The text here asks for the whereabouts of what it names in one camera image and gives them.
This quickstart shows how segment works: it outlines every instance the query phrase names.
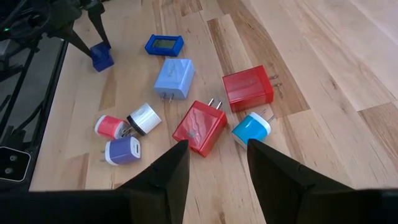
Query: hardwood floor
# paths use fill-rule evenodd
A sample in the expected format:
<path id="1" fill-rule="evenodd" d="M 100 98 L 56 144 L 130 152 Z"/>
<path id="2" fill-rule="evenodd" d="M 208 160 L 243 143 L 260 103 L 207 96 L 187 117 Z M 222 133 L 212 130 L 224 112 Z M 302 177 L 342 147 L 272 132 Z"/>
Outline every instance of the hardwood floor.
<path id="1" fill-rule="evenodd" d="M 115 65 L 101 73 L 69 45 L 31 190 L 113 189 L 175 144 L 195 100 L 225 102 L 228 126 L 210 155 L 191 153 L 184 223 L 265 223 L 246 151 L 231 130 L 246 113 L 273 114 L 265 143 L 354 188 L 398 187 L 398 2 L 390 0 L 112 0 L 103 22 Z M 75 30 L 100 41 L 86 15 Z M 153 90 L 165 57 L 148 55 L 151 34 L 182 35 L 179 58 L 196 74 L 185 101 Z M 232 113 L 221 77 L 265 66 L 275 100 Z M 125 118 L 147 102 L 162 123 L 140 138 L 142 159 L 100 160 L 103 114 Z"/>

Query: light blue wall charger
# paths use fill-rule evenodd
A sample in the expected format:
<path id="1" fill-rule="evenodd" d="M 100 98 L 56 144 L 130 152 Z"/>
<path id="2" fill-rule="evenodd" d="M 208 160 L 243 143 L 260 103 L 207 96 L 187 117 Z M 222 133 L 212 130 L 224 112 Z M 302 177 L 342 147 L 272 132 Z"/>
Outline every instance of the light blue wall charger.
<path id="1" fill-rule="evenodd" d="M 243 121 L 232 130 L 235 141 L 244 149 L 247 149 L 249 139 L 263 141 L 269 133 L 271 133 L 271 126 L 269 123 L 273 119 L 274 117 L 266 121 L 255 112 L 248 114 Z"/>
<path id="2" fill-rule="evenodd" d="M 166 59 L 154 89 L 162 97 L 184 100 L 192 82 L 195 67 L 190 59 Z"/>

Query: blue plastic block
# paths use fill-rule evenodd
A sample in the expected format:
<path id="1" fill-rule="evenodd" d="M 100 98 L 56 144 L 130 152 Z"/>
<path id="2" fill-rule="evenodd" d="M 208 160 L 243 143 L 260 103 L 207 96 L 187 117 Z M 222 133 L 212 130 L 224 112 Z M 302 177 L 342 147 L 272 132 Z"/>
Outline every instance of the blue plastic block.
<path id="1" fill-rule="evenodd" d="M 190 59 L 166 59 L 154 89 L 160 97 L 187 98 L 195 68 Z"/>
<path id="2" fill-rule="evenodd" d="M 176 57 L 180 53 L 184 41 L 182 36 L 164 36 L 152 34 L 145 49 L 148 54 Z"/>
<path id="3" fill-rule="evenodd" d="M 107 69 L 114 64 L 112 55 L 109 51 L 110 48 L 104 42 L 90 48 L 93 66 L 98 72 Z"/>

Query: red square charger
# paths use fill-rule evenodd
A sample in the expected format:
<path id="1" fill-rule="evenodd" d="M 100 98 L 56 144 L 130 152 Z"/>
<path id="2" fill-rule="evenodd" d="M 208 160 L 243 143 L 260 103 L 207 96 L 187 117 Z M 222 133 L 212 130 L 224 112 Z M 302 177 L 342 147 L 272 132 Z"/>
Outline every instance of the red square charger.
<path id="1" fill-rule="evenodd" d="M 231 111 L 273 102 L 274 90 L 269 80 L 262 65 L 223 77 Z"/>
<path id="2" fill-rule="evenodd" d="M 193 102 L 173 133 L 176 141 L 188 139 L 190 148 L 203 157 L 210 153 L 227 123 L 225 113 L 219 110 L 222 102 L 217 108 L 211 107 L 213 102 L 214 99 L 208 105 L 199 101 Z"/>

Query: power adapter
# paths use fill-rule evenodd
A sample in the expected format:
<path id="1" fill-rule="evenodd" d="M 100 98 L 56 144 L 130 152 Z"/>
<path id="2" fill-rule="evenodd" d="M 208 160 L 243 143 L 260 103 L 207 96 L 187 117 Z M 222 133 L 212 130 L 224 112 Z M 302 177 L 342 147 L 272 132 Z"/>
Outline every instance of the power adapter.
<path id="1" fill-rule="evenodd" d="M 270 80 L 277 77 L 275 75 L 268 78 L 262 65 L 223 77 L 231 111 L 237 112 L 272 103 L 274 89 Z"/>
<path id="2" fill-rule="evenodd" d="M 152 129 L 154 129 L 160 122 L 161 118 L 156 112 L 145 103 L 140 108 L 132 112 L 127 121 L 130 123 L 131 128 L 122 133 L 123 136 L 145 136 Z"/>
<path id="3" fill-rule="evenodd" d="M 184 100 L 187 98 L 194 73 L 195 68 L 190 59 L 168 58 L 163 64 L 154 89 L 162 100 Z"/>
<path id="4" fill-rule="evenodd" d="M 271 126 L 269 123 L 275 116 L 272 116 L 266 121 L 261 117 L 265 112 L 264 110 L 260 115 L 251 112 L 232 130 L 232 136 L 235 141 L 244 149 L 247 148 L 249 139 L 263 141 L 271 133 Z"/>
<path id="5" fill-rule="evenodd" d="M 141 158 L 141 145 L 134 137 L 108 141 L 105 145 L 105 161 L 111 165 L 125 165 Z"/>
<path id="6" fill-rule="evenodd" d="M 188 139 L 190 148 L 203 157 L 210 153 L 227 124 L 225 113 L 219 110 L 222 102 L 216 108 L 211 107 L 213 102 L 214 99 L 208 105 L 199 101 L 193 102 L 173 133 L 176 141 Z"/>

